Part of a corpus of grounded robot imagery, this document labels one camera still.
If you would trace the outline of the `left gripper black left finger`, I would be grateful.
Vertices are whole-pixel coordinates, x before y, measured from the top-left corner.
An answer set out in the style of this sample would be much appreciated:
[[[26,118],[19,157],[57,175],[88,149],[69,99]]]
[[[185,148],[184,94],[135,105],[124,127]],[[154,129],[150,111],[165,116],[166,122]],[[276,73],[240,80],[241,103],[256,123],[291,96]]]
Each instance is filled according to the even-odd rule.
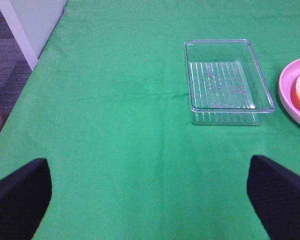
[[[52,197],[48,161],[37,158],[0,180],[0,240],[30,240]]]

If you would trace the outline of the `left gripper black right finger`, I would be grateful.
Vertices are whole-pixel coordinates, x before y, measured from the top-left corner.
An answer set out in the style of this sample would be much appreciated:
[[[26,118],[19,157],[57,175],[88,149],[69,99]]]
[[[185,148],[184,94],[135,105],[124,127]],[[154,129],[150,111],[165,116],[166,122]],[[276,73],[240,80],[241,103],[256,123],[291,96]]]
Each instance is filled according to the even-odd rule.
[[[272,240],[300,240],[300,175],[264,155],[253,155],[247,196]]]

